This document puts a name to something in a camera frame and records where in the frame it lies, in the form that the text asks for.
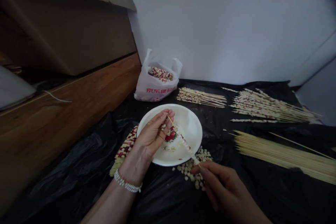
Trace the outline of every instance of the white bowl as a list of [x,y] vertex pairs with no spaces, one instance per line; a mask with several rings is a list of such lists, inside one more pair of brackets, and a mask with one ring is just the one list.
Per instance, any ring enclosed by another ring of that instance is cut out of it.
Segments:
[[[174,124],[183,135],[195,154],[202,142],[202,126],[197,116],[190,109],[177,104],[164,104],[150,110],[140,121],[137,137],[144,126],[159,112],[164,109],[172,109],[175,112]],[[161,147],[154,154],[153,163],[161,166],[175,166],[188,161],[191,155],[183,145],[174,151],[163,151]]]

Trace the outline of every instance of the pearl bracelet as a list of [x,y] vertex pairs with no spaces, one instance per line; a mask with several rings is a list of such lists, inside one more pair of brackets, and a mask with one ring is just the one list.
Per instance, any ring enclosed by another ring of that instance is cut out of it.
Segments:
[[114,179],[115,181],[120,185],[126,188],[126,190],[130,191],[131,193],[141,193],[141,187],[142,187],[142,183],[141,186],[136,187],[135,185],[132,185],[130,183],[126,183],[125,180],[120,176],[119,174],[119,169],[117,169],[114,173]]

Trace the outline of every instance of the hand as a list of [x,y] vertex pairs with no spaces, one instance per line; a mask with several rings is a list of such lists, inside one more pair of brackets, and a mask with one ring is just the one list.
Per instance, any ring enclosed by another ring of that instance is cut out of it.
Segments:
[[270,223],[261,211],[244,183],[232,168],[206,161],[195,166],[192,174],[201,173],[206,194],[217,212],[222,208],[235,223]]
[[[167,115],[174,121],[175,112],[168,109],[162,110],[146,124],[135,141],[135,145],[146,147],[146,154],[149,158],[153,158],[155,152],[165,140],[166,135],[172,126]],[[166,125],[163,131],[161,130],[162,124]]]

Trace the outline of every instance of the wrist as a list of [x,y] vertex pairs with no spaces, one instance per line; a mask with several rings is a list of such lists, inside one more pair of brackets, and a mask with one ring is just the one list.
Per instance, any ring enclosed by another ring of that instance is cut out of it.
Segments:
[[135,144],[120,167],[119,174],[126,182],[140,186],[151,161],[146,146]]

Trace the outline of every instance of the black trash bag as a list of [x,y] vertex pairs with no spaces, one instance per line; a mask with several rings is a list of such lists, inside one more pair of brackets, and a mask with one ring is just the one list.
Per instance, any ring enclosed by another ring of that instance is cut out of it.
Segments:
[[[180,80],[188,87],[224,94],[228,104],[243,88],[260,88],[271,97],[299,106],[288,82],[252,82],[242,86],[194,80]],[[251,133],[272,141],[299,148],[269,134],[304,143],[324,154],[336,146],[336,128],[304,124],[252,124],[231,122],[246,119],[231,108],[214,108],[177,101],[178,90],[157,103],[140,102],[133,93],[114,111],[107,114],[91,131],[55,160],[20,195],[1,219],[2,223],[79,223],[111,181],[109,169],[114,156],[131,129],[152,108],[177,103],[191,109],[203,128],[203,149],[214,161],[234,168],[254,200],[273,223],[335,223],[336,186],[316,180],[300,169],[285,169],[262,160],[240,155],[235,149],[232,130]],[[185,181],[171,167],[151,164],[137,194],[128,223],[204,223],[228,222],[215,213],[206,193]]]

